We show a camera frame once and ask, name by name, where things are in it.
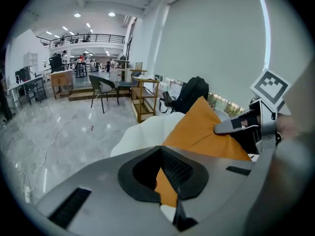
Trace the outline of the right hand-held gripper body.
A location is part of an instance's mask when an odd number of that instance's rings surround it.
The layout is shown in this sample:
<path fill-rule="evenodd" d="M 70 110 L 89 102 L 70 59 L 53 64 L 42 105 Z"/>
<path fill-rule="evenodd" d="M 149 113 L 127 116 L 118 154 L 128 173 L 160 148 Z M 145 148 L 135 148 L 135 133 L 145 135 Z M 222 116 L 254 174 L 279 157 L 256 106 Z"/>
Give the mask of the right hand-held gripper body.
<path fill-rule="evenodd" d="M 263 70 L 250 87 L 254 99 L 249 108 L 260 116 L 261 139 L 256 143 L 259 153 L 276 147 L 276 121 L 284 105 L 283 95 L 289 88 L 290 83 L 269 69 Z"/>

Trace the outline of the orange cushion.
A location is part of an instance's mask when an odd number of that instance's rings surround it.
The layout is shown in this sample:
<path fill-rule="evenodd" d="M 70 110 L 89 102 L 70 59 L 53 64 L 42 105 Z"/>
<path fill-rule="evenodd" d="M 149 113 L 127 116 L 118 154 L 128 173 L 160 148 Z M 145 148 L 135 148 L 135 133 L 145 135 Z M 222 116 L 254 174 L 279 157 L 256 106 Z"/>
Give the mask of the orange cushion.
<path fill-rule="evenodd" d="M 162 145 L 207 156 L 251 161 L 241 145 L 230 135 L 214 134 L 213 128 L 220 121 L 205 98 L 201 96 L 178 122 Z"/>

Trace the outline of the grey roller blind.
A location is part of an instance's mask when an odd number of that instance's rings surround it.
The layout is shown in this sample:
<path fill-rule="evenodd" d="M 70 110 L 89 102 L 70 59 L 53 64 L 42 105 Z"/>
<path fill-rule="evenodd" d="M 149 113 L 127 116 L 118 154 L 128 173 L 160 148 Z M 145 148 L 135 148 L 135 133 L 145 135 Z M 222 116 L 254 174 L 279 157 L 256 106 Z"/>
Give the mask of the grey roller blind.
<path fill-rule="evenodd" d="M 260 0 L 179 0 L 169 8 L 154 72 L 183 82 L 199 76 L 246 108 L 264 56 Z"/>
<path fill-rule="evenodd" d="M 293 84 L 315 56 L 315 43 L 288 0 L 265 0 L 271 26 L 269 69 Z"/>

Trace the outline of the white round sofa chair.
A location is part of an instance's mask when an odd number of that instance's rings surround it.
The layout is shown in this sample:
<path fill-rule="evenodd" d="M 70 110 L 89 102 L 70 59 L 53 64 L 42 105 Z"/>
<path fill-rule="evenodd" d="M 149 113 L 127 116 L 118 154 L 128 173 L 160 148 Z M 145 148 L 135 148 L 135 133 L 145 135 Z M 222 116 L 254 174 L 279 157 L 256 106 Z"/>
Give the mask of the white round sofa chair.
<path fill-rule="evenodd" d="M 215 109 L 221 121 L 226 120 L 229 116 Z M 112 149 L 110 157 L 118 156 L 137 149 L 161 145 L 176 124 L 183 118 L 184 114 L 171 114 L 170 116 L 153 116 L 127 129 L 118 144 Z M 214 208 L 224 204 L 231 196 L 231 193 L 225 193 L 226 190 L 220 190 L 216 198 L 211 202 Z M 175 208 L 168 205 L 160 206 L 161 212 L 172 222 L 175 215 Z"/>

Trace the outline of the small dark handbag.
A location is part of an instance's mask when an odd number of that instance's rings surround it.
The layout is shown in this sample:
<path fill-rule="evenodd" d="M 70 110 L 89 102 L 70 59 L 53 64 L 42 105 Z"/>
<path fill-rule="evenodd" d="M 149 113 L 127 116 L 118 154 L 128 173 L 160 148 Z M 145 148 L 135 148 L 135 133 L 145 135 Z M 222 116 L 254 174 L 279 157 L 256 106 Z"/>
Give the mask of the small dark handbag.
<path fill-rule="evenodd" d="M 163 111 L 161 109 L 162 103 L 164 103 L 164 106 L 166 107 L 166 110 Z M 168 109 L 171 108 L 171 112 L 173 113 L 175 111 L 175 105 L 176 105 L 176 99 L 173 99 L 168 91 L 164 91 L 162 93 L 162 98 L 159 99 L 159 111 L 162 114 L 166 114 L 168 112 Z"/>

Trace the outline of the white plastic bag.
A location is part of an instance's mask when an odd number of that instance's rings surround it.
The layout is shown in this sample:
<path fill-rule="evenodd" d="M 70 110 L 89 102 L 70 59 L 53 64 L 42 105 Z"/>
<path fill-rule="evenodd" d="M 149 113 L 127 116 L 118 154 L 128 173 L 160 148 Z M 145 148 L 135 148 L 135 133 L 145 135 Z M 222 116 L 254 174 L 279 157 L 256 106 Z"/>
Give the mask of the white plastic bag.
<path fill-rule="evenodd" d="M 180 95 L 183 84 L 183 82 L 177 80 L 164 79 L 162 82 L 159 83 L 157 96 L 163 98 L 162 94 L 167 91 L 170 97 L 173 100 L 176 100 Z"/>

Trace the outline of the wooden step platform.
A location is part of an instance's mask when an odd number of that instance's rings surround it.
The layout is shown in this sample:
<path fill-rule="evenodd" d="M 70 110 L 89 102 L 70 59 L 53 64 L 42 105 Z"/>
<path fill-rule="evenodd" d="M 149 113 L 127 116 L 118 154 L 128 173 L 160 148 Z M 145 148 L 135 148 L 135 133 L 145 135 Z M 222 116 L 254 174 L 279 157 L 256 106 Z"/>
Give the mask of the wooden step platform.
<path fill-rule="evenodd" d="M 128 90 L 126 88 L 119 89 L 119 96 L 118 97 L 130 97 L 131 96 L 131 90 Z M 68 97 L 69 101 L 78 101 L 78 100 L 88 100 L 92 98 L 100 98 L 98 93 L 94 93 L 94 90 L 92 87 L 87 88 L 76 88 L 72 90 L 71 95 Z"/>

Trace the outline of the dark wicker chair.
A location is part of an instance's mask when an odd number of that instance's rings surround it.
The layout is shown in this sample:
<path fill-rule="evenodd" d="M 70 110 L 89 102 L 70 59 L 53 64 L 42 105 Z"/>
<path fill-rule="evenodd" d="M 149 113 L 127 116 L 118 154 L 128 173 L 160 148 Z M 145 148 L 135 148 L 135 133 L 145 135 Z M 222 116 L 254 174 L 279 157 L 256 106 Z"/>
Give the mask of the dark wicker chair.
<path fill-rule="evenodd" d="M 99 77 L 99 76 L 95 76 L 95 75 L 89 75 L 89 79 L 93 88 L 93 98 L 91 102 L 91 108 L 93 107 L 93 102 L 96 95 L 96 97 L 100 97 L 102 111 L 103 113 L 105 113 L 104 104 L 103 104 L 103 96 L 105 95 L 106 100 L 108 101 L 108 94 L 112 92 L 116 93 L 117 103 L 119 104 L 119 88 L 114 82 L 107 80 L 105 78 Z"/>

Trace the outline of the small blue-top table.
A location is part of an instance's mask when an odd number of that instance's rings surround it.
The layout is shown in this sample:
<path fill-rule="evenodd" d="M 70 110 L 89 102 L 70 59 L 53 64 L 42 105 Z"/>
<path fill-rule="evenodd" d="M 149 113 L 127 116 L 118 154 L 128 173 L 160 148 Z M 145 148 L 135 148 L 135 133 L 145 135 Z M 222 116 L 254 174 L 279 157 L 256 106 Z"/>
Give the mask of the small blue-top table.
<path fill-rule="evenodd" d="M 131 97 L 131 92 L 132 92 L 132 83 L 131 82 L 125 82 L 125 81 L 119 81 L 116 83 L 116 93 L 117 97 L 119 98 L 120 95 L 120 90 L 128 90 L 128 96 Z"/>

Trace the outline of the white desk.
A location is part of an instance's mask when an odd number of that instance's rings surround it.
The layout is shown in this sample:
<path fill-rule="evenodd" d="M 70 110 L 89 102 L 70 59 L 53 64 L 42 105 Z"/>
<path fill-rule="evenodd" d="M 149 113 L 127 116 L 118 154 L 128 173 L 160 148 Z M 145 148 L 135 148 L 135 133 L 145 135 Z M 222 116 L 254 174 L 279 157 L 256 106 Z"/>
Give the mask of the white desk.
<path fill-rule="evenodd" d="M 111 70 L 111 78 L 114 82 L 126 81 L 128 77 L 128 64 L 129 61 L 114 59 L 114 66 Z"/>

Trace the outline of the white shelf unit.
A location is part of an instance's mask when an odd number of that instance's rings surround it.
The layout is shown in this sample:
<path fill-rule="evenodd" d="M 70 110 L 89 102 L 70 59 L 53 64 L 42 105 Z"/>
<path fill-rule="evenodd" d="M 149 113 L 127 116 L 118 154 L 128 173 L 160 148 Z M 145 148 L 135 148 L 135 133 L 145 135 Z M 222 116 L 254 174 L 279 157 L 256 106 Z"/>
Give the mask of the white shelf unit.
<path fill-rule="evenodd" d="M 37 67 L 38 66 L 38 54 L 27 52 L 24 54 L 24 67 Z"/>

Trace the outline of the black balcony railing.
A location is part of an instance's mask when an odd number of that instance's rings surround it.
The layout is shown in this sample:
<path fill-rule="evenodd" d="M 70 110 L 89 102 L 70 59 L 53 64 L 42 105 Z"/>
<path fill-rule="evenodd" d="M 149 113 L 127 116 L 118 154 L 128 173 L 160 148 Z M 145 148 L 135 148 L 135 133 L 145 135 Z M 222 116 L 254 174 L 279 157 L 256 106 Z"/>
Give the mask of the black balcony railing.
<path fill-rule="evenodd" d="M 114 35 L 114 34 L 77 34 L 70 36 L 62 36 L 60 38 L 55 37 L 55 39 L 49 40 L 43 37 L 37 36 L 40 43 L 46 49 L 52 49 L 60 46 L 77 44 L 77 43 L 114 43 L 114 44 L 124 44 L 125 36 L 122 35 Z"/>

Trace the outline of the group of ceiling lights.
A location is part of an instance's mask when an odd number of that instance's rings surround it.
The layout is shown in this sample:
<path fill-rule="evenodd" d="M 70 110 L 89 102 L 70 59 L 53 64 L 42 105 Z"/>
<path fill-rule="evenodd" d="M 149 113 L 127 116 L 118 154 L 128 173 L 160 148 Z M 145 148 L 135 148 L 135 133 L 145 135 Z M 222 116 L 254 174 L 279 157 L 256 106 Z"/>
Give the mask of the group of ceiling lights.
<path fill-rule="evenodd" d="M 110 10 L 108 5 L 103 0 L 74 0 L 58 10 L 56 22 L 61 27 L 46 33 L 51 33 L 52 39 L 88 33 L 125 36 L 122 16 Z"/>

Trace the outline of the black-frame high table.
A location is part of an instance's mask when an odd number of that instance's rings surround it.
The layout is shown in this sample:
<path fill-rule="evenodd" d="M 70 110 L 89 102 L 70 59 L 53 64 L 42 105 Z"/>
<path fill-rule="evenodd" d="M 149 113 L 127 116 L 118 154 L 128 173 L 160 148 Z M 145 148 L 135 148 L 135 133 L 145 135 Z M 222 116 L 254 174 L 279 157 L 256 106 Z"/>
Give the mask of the black-frame high table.
<path fill-rule="evenodd" d="M 75 77 L 76 78 L 84 78 L 87 77 L 87 63 L 86 62 L 78 62 L 75 65 Z"/>

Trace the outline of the black-frame work table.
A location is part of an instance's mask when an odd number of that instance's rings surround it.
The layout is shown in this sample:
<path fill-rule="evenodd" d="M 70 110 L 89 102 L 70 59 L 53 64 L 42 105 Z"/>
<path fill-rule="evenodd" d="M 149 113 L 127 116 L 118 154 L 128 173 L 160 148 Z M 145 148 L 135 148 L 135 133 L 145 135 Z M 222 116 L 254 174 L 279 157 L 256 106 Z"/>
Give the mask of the black-frame work table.
<path fill-rule="evenodd" d="M 21 99 L 25 97 L 27 102 L 31 105 L 32 99 L 36 102 L 41 102 L 47 99 L 47 94 L 44 86 L 43 76 L 38 76 L 28 81 L 11 86 L 8 89 L 13 109 L 16 110 L 22 107 Z"/>

